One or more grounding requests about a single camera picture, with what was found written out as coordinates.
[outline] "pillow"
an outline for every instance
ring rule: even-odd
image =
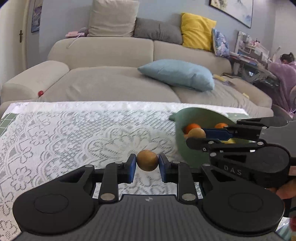
[[[139,67],[138,70],[172,86],[198,91],[209,91],[215,87],[213,75],[207,68],[181,60],[157,60]]]
[[[180,45],[183,43],[182,33],[179,27],[145,18],[137,18],[134,37]]]
[[[132,0],[94,0],[88,37],[131,37],[135,29],[139,2]]]
[[[218,57],[229,58],[229,46],[225,36],[213,28],[213,48]]]
[[[184,13],[181,24],[183,46],[212,51],[212,28],[215,26],[216,21],[199,15]]]

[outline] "green bowl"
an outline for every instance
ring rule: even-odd
[[[234,122],[227,117],[202,108],[185,108],[179,112],[172,114],[169,118],[176,125],[176,144],[178,151],[190,167],[200,167],[204,163],[210,163],[209,154],[207,152],[189,149],[186,145],[183,129],[191,124],[196,123],[202,128],[214,128],[218,123],[226,123],[227,125]],[[234,138],[235,143],[247,143],[247,140]]]

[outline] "door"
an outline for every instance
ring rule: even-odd
[[[0,87],[26,70],[28,0],[8,0],[0,9]]]

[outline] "yellow object on sofa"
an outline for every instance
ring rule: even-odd
[[[183,46],[212,51],[212,28],[216,26],[216,23],[214,20],[199,15],[183,13],[181,24]]]

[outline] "screw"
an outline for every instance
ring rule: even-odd
[[[194,201],[196,199],[196,196],[192,193],[185,193],[182,195],[182,199],[184,201]]]
[[[115,195],[112,193],[104,193],[101,195],[101,199],[104,201],[112,201],[115,198]]]

